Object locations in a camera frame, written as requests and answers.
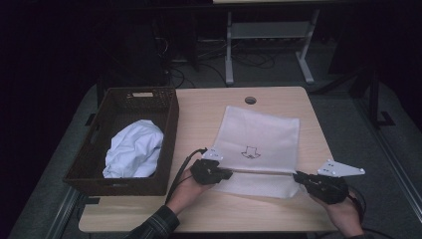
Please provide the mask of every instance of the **white towel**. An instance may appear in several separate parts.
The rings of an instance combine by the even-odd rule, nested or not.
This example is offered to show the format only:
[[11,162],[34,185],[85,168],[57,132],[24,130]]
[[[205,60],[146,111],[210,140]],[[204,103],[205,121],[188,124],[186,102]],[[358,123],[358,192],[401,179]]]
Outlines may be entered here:
[[163,133],[151,120],[139,120],[111,139],[106,153],[106,178],[148,177],[156,168]]
[[224,158],[219,166],[247,173],[234,172],[213,188],[245,195],[294,196],[299,185],[289,174],[296,172],[299,129],[299,119],[227,107],[214,143]]

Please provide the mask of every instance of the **basket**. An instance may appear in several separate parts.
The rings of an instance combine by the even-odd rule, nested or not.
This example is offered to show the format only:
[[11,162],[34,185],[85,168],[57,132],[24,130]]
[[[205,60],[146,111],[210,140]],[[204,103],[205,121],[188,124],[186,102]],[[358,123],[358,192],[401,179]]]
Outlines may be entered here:
[[[165,195],[176,141],[179,104],[173,88],[110,88],[64,181],[87,196]],[[104,178],[111,139],[138,120],[152,120],[164,134],[149,177]]]

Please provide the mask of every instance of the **cable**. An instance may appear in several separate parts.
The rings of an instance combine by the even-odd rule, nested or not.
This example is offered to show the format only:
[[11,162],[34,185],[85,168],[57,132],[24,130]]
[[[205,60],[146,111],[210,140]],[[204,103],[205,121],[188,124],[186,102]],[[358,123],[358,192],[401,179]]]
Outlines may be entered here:
[[354,204],[354,209],[356,209],[357,214],[359,216],[359,222],[362,224],[363,222],[363,207],[362,204],[357,200],[357,198],[350,196],[350,194],[347,195],[348,199],[350,199]]
[[357,199],[360,200],[361,205],[362,205],[362,213],[364,215],[366,213],[366,200],[365,200],[365,197],[363,196],[363,194],[359,190],[357,190],[357,188],[355,188],[355,187],[353,187],[351,185],[348,185],[348,188],[351,189],[356,194]]
[[214,49],[214,50],[211,50],[211,51],[209,51],[209,52],[203,53],[203,54],[201,54],[201,55],[199,55],[199,56],[198,56],[198,59],[199,59],[199,58],[201,58],[201,57],[203,57],[203,56],[209,55],[209,54],[211,54],[211,53],[214,53],[214,52],[218,52],[218,51],[224,50],[224,49],[226,48],[226,46],[227,46],[227,44],[224,44],[223,46],[219,47],[218,49]]
[[155,40],[160,40],[160,41],[163,41],[163,42],[165,43],[165,48],[164,48],[164,50],[162,51],[162,53],[158,53],[158,56],[159,56],[160,58],[164,58],[164,55],[165,55],[165,53],[167,52],[168,47],[169,47],[169,45],[168,45],[168,41],[167,41],[167,39],[165,39],[165,38],[155,38]]
[[372,233],[375,233],[375,234],[381,235],[381,236],[383,236],[383,237],[386,237],[386,238],[388,238],[388,239],[394,239],[393,237],[391,237],[391,236],[389,236],[389,235],[387,235],[387,234],[385,234],[385,233],[383,233],[383,232],[379,232],[379,231],[376,231],[376,230],[373,230],[373,229],[370,229],[370,228],[365,228],[365,227],[363,227],[362,229],[363,229],[363,231],[372,232]]
[[184,81],[189,82],[189,83],[192,85],[192,87],[193,87],[194,89],[196,89],[195,84],[194,84],[192,81],[190,81],[189,79],[187,79],[187,78],[184,76],[184,74],[183,74],[183,72],[182,72],[182,71],[180,71],[180,70],[178,70],[178,69],[175,69],[175,68],[171,68],[171,70],[174,70],[174,71],[176,71],[176,72],[180,73],[180,75],[181,75],[181,76],[175,76],[175,75],[171,74],[171,76],[172,76],[172,77],[175,77],[175,78],[181,78],[181,79],[182,79],[182,82],[181,82],[179,85],[177,85],[177,87],[174,87],[175,89],[178,89],[179,87],[181,87],[181,86],[183,85]]
[[332,234],[334,234],[334,233],[336,233],[336,232],[325,232],[325,233],[323,233],[323,234],[321,234],[321,235],[317,235],[317,233],[315,233],[314,235],[315,235],[315,239],[321,239],[321,238],[323,238],[323,237],[325,237],[325,236],[327,236],[327,235],[332,235]]
[[[291,41],[288,44],[286,44],[286,46],[284,46],[283,48],[279,49],[276,54],[274,56],[270,55],[270,54],[265,54],[262,52],[261,48],[257,47],[256,43],[253,43],[253,45],[258,49],[258,51],[260,52],[260,54],[250,54],[250,55],[256,55],[256,56],[260,56],[262,57],[263,61],[261,63],[255,63],[252,62],[251,60],[244,58],[246,61],[250,62],[249,63],[245,63],[242,62],[241,60],[239,60],[237,57],[237,54],[233,54],[233,59],[235,61],[237,61],[238,63],[240,63],[241,65],[247,66],[247,67],[256,67],[256,68],[260,68],[260,69],[271,69],[274,68],[276,65],[276,58],[282,53],[282,51],[286,50],[289,46],[291,46],[295,41]],[[268,67],[263,67],[264,64],[271,62],[271,65]]]
[[177,172],[176,176],[174,177],[173,182],[171,183],[170,190],[168,190],[167,197],[165,198],[165,204],[167,204],[167,202],[170,200],[171,196],[173,195],[174,190],[179,185],[180,176],[182,175],[183,171],[186,168],[186,165],[189,163],[189,161],[193,157],[193,155],[195,155],[198,152],[200,152],[201,154],[203,154],[207,150],[208,149],[206,147],[205,148],[196,149],[195,151],[193,151],[192,153],[190,153],[189,156],[186,157],[186,159],[184,160],[183,164],[180,166],[179,171]]
[[179,181],[179,183],[177,183],[177,186],[180,185],[182,182],[186,181],[187,179],[191,178],[191,177],[192,177],[192,175],[190,175],[186,178],[183,178],[182,180]]
[[214,67],[212,67],[210,65],[203,64],[203,63],[199,63],[198,65],[205,66],[205,67],[208,67],[208,68],[211,68],[212,70],[214,70],[218,74],[218,76],[220,76],[221,80],[223,80],[224,86],[227,87],[226,80],[224,79],[223,75],[221,75],[221,73],[217,69],[215,69]]

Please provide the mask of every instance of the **white plastic bag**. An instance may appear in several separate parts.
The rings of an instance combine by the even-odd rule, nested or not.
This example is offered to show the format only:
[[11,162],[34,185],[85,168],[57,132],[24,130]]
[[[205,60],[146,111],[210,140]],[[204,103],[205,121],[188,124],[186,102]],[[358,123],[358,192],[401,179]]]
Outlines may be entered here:
[[299,130],[299,119],[227,107],[214,148],[223,155],[219,166],[234,173],[213,188],[245,195],[294,196],[299,189],[292,177]]

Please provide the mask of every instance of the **metal stand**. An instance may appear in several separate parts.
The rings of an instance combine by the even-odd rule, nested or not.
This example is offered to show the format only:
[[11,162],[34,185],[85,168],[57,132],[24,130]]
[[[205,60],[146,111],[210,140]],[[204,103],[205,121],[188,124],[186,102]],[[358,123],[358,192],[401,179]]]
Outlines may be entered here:
[[374,71],[369,88],[369,120],[375,128],[386,125],[395,125],[393,119],[387,112],[381,112],[385,120],[378,120],[378,96],[379,79],[377,72]]
[[296,57],[298,58],[299,65],[301,66],[302,73],[304,74],[305,81],[308,84],[313,84],[314,78],[311,74],[310,68],[308,67],[307,61],[305,60],[305,56],[307,55],[308,48],[310,47],[311,39],[314,34],[314,29],[316,28],[317,24],[317,16],[319,15],[319,10],[314,10],[313,17],[308,25],[307,34],[305,35],[305,43],[304,47],[300,52],[296,52]]
[[226,85],[233,85],[232,39],[254,38],[304,38],[302,50],[296,52],[305,80],[314,83],[314,78],[305,57],[314,34],[319,9],[314,10],[310,21],[303,22],[261,22],[261,23],[233,23],[232,13],[227,18],[227,53],[226,53]]

